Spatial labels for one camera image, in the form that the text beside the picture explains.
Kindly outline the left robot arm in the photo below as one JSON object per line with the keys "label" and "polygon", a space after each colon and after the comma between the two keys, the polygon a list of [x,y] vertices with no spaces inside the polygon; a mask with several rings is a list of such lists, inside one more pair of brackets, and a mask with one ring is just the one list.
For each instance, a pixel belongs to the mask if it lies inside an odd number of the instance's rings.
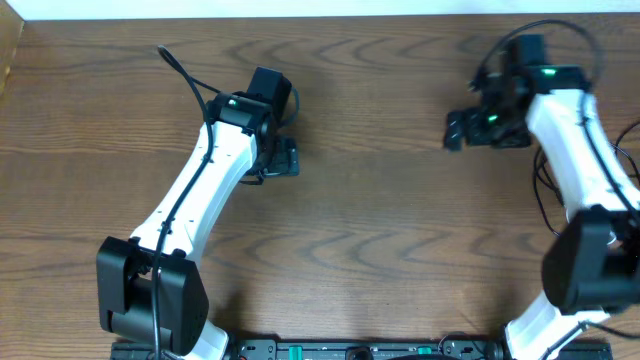
{"label": "left robot arm", "polygon": [[166,196],[128,239],[107,237],[97,253],[103,330],[150,345],[150,358],[224,357],[230,337],[208,319],[201,258],[237,185],[298,175],[296,143],[279,133],[298,97],[282,73],[259,67],[246,91],[206,104],[196,146]]}

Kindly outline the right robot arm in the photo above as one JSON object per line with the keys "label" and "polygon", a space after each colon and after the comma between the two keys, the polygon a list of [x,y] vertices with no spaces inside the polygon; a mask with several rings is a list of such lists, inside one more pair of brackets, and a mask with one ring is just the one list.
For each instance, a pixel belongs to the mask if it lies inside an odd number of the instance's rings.
{"label": "right robot arm", "polygon": [[639,301],[639,190],[598,118],[594,77],[551,63],[537,34],[508,35],[494,52],[500,71],[478,69],[480,103],[449,113],[443,145],[537,144],[532,179],[553,187],[567,223],[544,255],[541,293],[484,355],[559,359],[577,336]]}

